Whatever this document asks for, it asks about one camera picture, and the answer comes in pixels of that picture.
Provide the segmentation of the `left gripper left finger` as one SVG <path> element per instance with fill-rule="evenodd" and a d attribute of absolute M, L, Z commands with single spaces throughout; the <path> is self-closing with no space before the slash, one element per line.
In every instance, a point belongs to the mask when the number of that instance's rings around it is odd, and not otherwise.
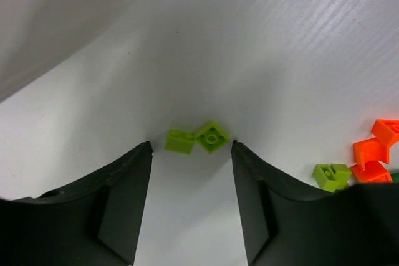
<path fill-rule="evenodd" d="M 132 265 L 151 173 L 143 142 L 33 198 L 1 200 L 2 265 Z"/>

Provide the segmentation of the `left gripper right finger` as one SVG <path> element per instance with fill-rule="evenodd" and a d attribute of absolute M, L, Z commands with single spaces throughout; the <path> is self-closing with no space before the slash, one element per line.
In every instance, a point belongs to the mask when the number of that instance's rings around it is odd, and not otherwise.
<path fill-rule="evenodd" d="M 398 264 L 398 184 L 356 184 L 334 194 L 238 141 L 231 158 L 249 265 Z"/>

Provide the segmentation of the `lime lego brick pair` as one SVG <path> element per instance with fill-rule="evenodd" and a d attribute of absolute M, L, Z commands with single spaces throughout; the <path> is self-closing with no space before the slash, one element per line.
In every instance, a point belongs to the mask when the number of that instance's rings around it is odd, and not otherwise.
<path fill-rule="evenodd" d="M 166 137 L 165 149 L 181 154 L 190 155 L 195 143 L 193 133 L 170 129 Z"/>

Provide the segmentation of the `lime brick upper right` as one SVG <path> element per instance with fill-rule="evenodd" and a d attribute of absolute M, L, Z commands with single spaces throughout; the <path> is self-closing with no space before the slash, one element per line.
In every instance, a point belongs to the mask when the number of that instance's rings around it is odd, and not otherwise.
<path fill-rule="evenodd" d="M 331 193 L 336 192 L 339 182 L 328 164 L 317 164 L 312 176 L 320 189 Z"/>

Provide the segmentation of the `orange slope lego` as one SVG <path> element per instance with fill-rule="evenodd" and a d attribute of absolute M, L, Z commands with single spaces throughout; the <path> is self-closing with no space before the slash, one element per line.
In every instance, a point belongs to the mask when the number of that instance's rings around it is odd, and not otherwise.
<path fill-rule="evenodd" d="M 362 170 L 371 161 L 385 164 L 390 162 L 390 150 L 377 138 L 370 138 L 353 144 L 353 157 L 355 164 Z"/>

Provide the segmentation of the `orange studded lego brick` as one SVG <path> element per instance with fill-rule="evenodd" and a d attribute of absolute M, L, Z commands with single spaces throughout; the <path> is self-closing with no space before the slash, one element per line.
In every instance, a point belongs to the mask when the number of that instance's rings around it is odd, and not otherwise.
<path fill-rule="evenodd" d="M 377 119 L 371 132 L 387 148 L 398 142 L 398 120 Z"/>

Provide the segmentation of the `lime flat lego plate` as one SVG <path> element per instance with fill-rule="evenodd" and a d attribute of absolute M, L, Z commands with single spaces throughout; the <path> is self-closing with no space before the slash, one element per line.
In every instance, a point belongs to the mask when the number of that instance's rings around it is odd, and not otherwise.
<path fill-rule="evenodd" d="M 230 138 L 215 121 L 211 121 L 195 132 L 195 141 L 211 154 L 228 144 Z"/>

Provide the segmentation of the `white divided round container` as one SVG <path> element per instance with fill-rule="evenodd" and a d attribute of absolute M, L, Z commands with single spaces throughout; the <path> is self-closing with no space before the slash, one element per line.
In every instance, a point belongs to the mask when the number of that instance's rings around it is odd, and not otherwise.
<path fill-rule="evenodd" d="M 1 99 L 93 42 L 127 12 L 155 0 L 1 0 Z"/>

